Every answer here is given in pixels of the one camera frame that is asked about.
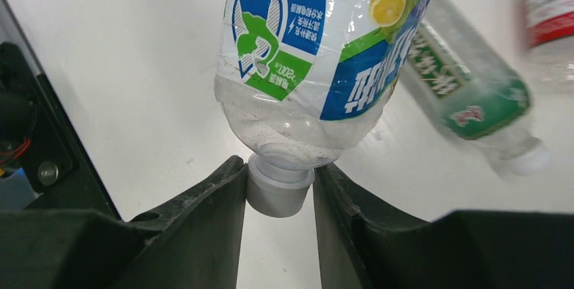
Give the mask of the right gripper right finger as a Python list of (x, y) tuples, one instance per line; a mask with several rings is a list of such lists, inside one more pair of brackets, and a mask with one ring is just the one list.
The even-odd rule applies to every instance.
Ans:
[(428, 222), (336, 165), (313, 201), (323, 288), (572, 288), (571, 214), (456, 210)]

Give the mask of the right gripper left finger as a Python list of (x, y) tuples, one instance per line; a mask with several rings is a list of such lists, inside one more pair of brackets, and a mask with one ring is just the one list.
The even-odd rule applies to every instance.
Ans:
[(93, 209), (1, 213), (2, 288), (235, 288), (247, 167), (122, 221)]

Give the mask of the green tea bottle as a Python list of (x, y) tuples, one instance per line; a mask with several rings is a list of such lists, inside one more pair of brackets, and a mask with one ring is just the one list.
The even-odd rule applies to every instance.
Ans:
[(400, 80), (442, 136), (473, 145), (496, 172), (532, 175), (550, 165), (523, 77), (450, 0), (430, 0)]

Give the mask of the blue white label bottle front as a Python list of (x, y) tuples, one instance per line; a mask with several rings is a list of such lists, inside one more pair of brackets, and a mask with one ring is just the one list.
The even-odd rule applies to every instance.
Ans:
[(315, 170), (375, 127), (430, 1), (226, 0), (214, 91), (252, 151), (255, 210), (297, 214)]

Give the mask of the red blue label bottle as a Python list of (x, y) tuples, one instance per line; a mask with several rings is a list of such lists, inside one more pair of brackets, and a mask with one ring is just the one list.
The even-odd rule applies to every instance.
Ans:
[(573, 92), (573, 0), (523, 0), (527, 58), (547, 89)]

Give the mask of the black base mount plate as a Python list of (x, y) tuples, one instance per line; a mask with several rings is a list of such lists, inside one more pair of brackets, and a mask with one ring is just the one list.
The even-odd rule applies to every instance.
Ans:
[(120, 217), (7, 0), (1, 0), (1, 169), (26, 177), (25, 209)]

